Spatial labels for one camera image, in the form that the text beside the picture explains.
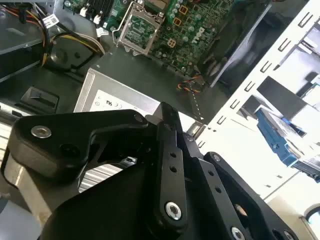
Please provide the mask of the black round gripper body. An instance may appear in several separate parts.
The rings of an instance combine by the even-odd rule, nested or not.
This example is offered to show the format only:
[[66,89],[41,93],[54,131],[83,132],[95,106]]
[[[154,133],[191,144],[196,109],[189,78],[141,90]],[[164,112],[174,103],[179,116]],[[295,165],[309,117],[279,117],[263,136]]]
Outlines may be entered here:
[[188,227],[184,154],[163,151],[71,198],[45,224],[43,240],[180,240]]

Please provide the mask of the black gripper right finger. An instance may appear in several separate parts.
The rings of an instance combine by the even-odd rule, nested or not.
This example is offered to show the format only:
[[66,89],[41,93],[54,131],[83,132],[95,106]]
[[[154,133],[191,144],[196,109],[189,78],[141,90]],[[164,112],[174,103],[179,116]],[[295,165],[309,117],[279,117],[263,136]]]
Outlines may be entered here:
[[201,154],[177,124],[184,158],[188,226],[181,240],[296,240],[294,231],[216,152]]

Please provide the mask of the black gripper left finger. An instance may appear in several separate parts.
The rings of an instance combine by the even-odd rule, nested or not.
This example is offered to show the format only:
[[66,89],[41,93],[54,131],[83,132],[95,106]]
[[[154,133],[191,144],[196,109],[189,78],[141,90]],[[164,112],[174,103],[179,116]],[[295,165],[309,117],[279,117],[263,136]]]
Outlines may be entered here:
[[43,221],[63,203],[162,151],[178,151],[178,112],[161,103],[146,120],[135,110],[111,110],[18,119],[1,173]]

